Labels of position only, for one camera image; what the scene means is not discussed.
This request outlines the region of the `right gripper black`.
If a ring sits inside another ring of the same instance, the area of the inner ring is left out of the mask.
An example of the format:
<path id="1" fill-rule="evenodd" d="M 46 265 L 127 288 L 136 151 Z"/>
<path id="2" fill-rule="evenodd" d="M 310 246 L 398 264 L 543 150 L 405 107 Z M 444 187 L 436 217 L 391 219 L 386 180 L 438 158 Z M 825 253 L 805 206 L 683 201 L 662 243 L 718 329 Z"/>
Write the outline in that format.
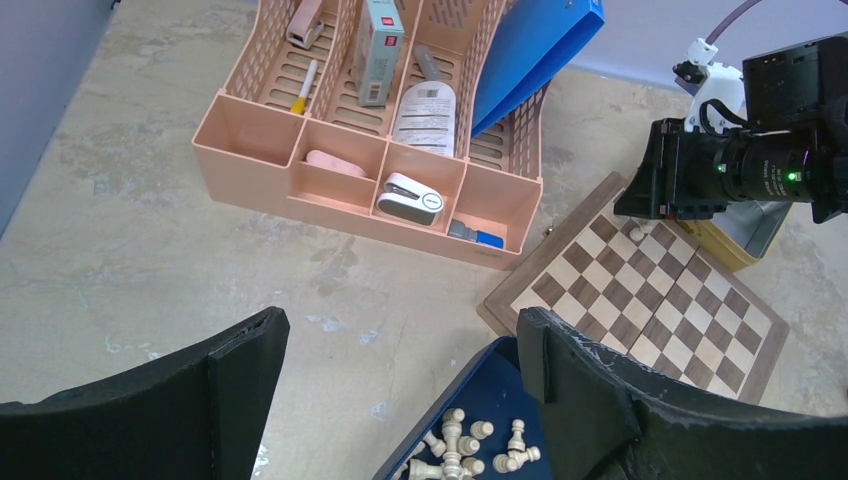
<path id="1" fill-rule="evenodd" d="M 651 124 L 641 164 L 613 213 L 644 220 L 709 220 L 731 197 L 722 186 L 729 141 L 687 132 L 680 119 Z"/>

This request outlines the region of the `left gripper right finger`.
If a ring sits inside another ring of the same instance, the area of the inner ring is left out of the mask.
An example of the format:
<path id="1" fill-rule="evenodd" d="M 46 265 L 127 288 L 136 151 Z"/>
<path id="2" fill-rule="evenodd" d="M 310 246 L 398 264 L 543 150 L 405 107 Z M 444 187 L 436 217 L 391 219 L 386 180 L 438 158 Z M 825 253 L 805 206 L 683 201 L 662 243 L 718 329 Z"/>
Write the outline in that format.
<path id="1" fill-rule="evenodd" d="M 847 421 L 779 411 L 673 379 L 523 309 L 517 345 L 557 479 L 843 479 Z"/>

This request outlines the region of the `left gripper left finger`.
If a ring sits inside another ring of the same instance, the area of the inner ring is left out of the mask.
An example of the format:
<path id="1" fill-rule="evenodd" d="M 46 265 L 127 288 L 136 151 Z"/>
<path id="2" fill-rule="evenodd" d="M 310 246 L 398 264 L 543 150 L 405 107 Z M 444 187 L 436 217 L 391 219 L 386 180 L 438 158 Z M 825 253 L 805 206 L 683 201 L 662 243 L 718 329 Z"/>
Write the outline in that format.
<path id="1" fill-rule="evenodd" d="M 122 373 L 1 407 L 5 479 L 248 479 L 290 324 L 266 308 Z"/>

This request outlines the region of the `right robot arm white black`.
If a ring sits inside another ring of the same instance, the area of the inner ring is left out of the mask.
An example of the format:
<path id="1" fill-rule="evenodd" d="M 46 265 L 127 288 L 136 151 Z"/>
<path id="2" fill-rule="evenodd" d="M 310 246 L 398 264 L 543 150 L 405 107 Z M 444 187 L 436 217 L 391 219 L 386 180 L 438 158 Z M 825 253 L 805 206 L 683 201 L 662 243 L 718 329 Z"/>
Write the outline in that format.
<path id="1" fill-rule="evenodd" d="M 653 122 L 619 216 L 708 220 L 733 203 L 807 203 L 815 223 L 847 210 L 847 37 L 714 61 L 696 41 L 674 71 L 696 88 L 684 118 Z"/>

